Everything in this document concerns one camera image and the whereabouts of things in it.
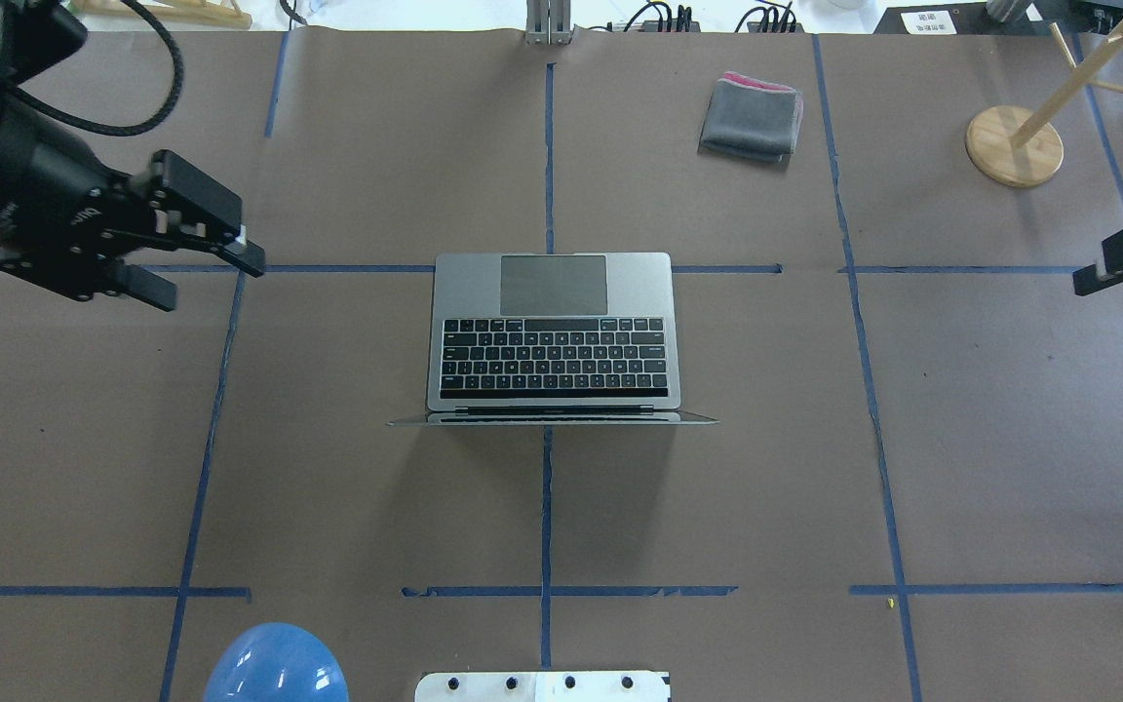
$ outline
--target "folded towel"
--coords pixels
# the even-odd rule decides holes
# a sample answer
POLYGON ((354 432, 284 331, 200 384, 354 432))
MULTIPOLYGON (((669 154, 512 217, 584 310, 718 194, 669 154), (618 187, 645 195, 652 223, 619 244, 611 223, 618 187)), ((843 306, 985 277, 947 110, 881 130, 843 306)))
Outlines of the folded towel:
POLYGON ((728 72, 713 86, 700 145, 745 158, 782 161, 794 154, 802 111, 798 90, 728 72))

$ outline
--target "blue object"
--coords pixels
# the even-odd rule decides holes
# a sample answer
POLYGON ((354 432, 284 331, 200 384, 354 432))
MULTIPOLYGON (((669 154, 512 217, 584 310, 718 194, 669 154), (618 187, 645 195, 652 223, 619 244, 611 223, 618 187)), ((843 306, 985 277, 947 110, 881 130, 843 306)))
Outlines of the blue object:
POLYGON ((273 622, 245 631, 223 651, 202 702, 349 702, 327 646, 310 631, 273 622))

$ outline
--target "laptop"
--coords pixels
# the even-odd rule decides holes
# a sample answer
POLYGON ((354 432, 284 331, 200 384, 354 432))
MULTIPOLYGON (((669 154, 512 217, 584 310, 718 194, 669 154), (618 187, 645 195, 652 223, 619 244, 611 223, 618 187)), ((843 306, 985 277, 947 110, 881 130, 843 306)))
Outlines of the laptop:
POLYGON ((389 425, 716 423, 682 403, 667 254, 442 254, 429 413, 389 425))

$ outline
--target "wooden dowel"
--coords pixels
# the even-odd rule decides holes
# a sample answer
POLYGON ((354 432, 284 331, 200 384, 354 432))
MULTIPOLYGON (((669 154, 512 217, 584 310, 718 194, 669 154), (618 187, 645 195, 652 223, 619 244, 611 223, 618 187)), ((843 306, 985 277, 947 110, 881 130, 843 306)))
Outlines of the wooden dowel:
POLYGON ((1052 97, 1047 99, 1043 107, 1039 107, 1034 115, 1030 115, 1030 119, 1025 120, 1025 124, 1021 125, 1021 128, 1012 135, 1012 147, 1021 148, 1025 146, 1030 142, 1030 138, 1038 134, 1038 130, 1042 129, 1051 120, 1051 117, 1054 117, 1074 98, 1074 94, 1077 94, 1078 90, 1083 89, 1121 48, 1123 48, 1123 19, 1113 28, 1108 40, 1105 40, 1104 45, 1097 48, 1097 52, 1090 54, 1089 57, 1079 63, 1074 69, 1072 74, 1068 75, 1065 84, 1060 85, 1060 89, 1056 90, 1056 93, 1052 93, 1052 97))

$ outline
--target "laptop keyboard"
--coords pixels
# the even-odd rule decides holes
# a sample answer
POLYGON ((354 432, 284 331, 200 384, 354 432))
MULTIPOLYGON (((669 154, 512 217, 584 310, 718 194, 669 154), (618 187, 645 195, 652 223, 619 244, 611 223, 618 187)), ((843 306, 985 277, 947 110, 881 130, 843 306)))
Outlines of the laptop keyboard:
POLYGON ((668 395, 660 317, 445 320, 441 399, 668 395))

